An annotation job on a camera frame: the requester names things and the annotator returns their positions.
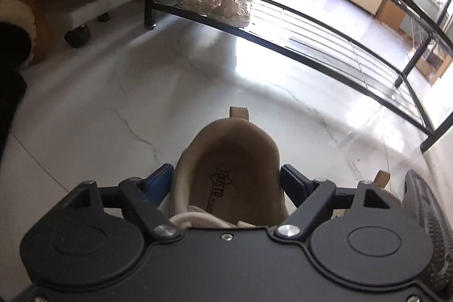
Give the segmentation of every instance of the white tile floor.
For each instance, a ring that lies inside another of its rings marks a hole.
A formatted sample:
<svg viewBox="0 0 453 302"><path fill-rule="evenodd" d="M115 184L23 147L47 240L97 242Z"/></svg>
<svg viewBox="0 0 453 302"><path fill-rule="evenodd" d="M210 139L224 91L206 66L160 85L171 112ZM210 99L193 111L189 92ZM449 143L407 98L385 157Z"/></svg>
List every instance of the white tile floor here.
<svg viewBox="0 0 453 302"><path fill-rule="evenodd" d="M79 182L116 185L175 164L196 133L230 105L277 142L281 163L309 178L355 187L379 169L402 196L409 168L453 216L450 133L425 156L424 136L390 111L323 74L243 39L159 15L143 28L143 2L90 23L83 49L60 44L24 71L20 105L0 171L0 294L27 284L24 232Z"/></svg>

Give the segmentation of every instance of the circular cover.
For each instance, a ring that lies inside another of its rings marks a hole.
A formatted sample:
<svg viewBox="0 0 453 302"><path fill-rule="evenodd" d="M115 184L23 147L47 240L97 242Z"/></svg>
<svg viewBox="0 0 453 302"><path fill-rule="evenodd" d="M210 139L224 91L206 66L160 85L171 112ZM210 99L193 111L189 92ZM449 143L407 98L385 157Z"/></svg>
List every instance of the circular cover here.
<svg viewBox="0 0 453 302"><path fill-rule="evenodd" d="M130 269L144 248L132 223L89 209L66 209L43 218L23 238L22 261L33 282L87 287Z"/></svg>
<svg viewBox="0 0 453 302"><path fill-rule="evenodd" d="M313 232L310 248L329 272L365 286L409 281L433 254L423 228L384 209L361 209L322 224Z"/></svg>

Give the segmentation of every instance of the metal rack shelf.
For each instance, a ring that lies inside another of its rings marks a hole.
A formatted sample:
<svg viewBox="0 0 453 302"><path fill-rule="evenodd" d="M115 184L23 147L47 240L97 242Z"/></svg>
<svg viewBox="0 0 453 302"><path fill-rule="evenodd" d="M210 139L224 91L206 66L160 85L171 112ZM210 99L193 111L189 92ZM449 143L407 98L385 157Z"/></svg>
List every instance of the metal rack shelf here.
<svg viewBox="0 0 453 302"><path fill-rule="evenodd" d="M453 125L453 114L435 130L407 75L431 39L442 43L452 55L453 43L440 29L440 21L435 23L412 0L391 1L427 32L427 38L403 71L333 27L271 0L256 2L251 24L244 29L179 9L176 0L145 0L144 24L154 29L156 11L170 13L247 39L314 68L371 97L427 134L428 139L420 146L424 152Z"/></svg>

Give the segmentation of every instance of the shoe heel tab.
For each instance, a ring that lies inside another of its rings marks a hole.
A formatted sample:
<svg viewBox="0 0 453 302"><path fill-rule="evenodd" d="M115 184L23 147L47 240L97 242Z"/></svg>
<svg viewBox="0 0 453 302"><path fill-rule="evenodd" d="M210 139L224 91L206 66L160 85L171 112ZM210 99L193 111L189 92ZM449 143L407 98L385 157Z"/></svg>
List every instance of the shoe heel tab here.
<svg viewBox="0 0 453 302"><path fill-rule="evenodd" d="M249 110L241 107L230 107L230 118L249 120Z"/></svg>

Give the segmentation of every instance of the screw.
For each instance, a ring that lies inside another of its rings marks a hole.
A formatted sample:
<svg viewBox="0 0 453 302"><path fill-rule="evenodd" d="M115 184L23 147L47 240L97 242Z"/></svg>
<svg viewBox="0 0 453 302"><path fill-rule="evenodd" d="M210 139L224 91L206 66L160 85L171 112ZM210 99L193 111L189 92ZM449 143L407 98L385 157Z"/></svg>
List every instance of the screw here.
<svg viewBox="0 0 453 302"><path fill-rule="evenodd" d="M232 234L225 233L222 234L220 238L222 238L224 241L231 241L234 238L234 236Z"/></svg>
<svg viewBox="0 0 453 302"><path fill-rule="evenodd" d="M300 234L300 228L296 225L284 224L277 228L277 233L285 238L293 238Z"/></svg>
<svg viewBox="0 0 453 302"><path fill-rule="evenodd" d="M154 228L157 235L165 238L173 237L178 231L173 225L162 224Z"/></svg>

